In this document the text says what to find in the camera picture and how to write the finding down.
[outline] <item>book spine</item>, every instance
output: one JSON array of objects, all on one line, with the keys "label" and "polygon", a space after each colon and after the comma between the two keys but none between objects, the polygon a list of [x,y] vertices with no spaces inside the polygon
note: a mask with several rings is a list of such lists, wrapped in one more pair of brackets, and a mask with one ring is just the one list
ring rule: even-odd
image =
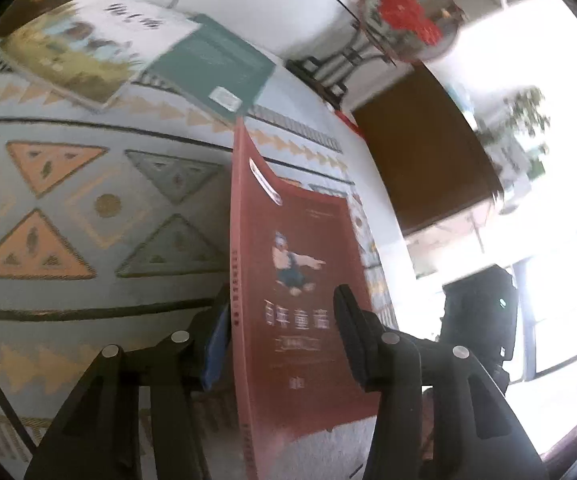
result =
[{"label": "book spine", "polygon": [[257,467],[253,447],[251,425],[251,396],[248,384],[248,370],[244,356],[246,352],[246,314],[242,310],[245,298],[242,292],[246,290],[246,268],[241,260],[242,254],[242,178],[247,169],[245,160],[244,129],[242,119],[235,128],[233,149],[233,176],[231,184],[231,322],[233,333],[233,370],[235,373],[235,391],[237,395],[237,414],[242,432],[244,462],[249,480],[258,480]]}]

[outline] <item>green book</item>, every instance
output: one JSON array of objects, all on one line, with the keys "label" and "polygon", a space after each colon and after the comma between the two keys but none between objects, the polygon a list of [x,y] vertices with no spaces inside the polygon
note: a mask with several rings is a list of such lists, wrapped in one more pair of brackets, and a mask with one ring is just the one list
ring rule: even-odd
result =
[{"label": "green book", "polygon": [[206,14],[202,26],[150,67],[194,104],[233,124],[246,115],[275,63]]}]

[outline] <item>wooden cabinet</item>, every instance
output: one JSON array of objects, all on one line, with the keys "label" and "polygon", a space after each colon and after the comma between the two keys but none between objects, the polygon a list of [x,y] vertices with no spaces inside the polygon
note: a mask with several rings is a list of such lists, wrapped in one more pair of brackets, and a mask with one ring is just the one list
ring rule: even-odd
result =
[{"label": "wooden cabinet", "polygon": [[353,114],[404,235],[502,196],[475,133],[426,67]]}]

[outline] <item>cartoon child illustration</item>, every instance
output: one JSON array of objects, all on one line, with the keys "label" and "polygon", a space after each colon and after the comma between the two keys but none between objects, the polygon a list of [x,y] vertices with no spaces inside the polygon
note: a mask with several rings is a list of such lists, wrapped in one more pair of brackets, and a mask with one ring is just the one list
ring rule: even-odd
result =
[{"label": "cartoon child illustration", "polygon": [[288,291],[293,296],[299,296],[302,291],[310,292],[315,288],[315,283],[307,282],[306,277],[299,271],[299,267],[308,266],[320,270],[326,262],[310,256],[292,253],[288,250],[286,237],[277,232],[273,247],[273,263],[278,271],[278,283],[287,286]]}]

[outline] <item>brown circle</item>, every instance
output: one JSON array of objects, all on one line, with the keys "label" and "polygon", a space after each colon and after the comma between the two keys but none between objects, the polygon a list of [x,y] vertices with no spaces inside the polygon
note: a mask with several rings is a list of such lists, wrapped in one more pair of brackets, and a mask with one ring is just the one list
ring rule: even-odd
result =
[{"label": "brown circle", "polygon": [[117,195],[105,193],[95,200],[95,211],[102,218],[113,218],[122,210],[122,201]]}]

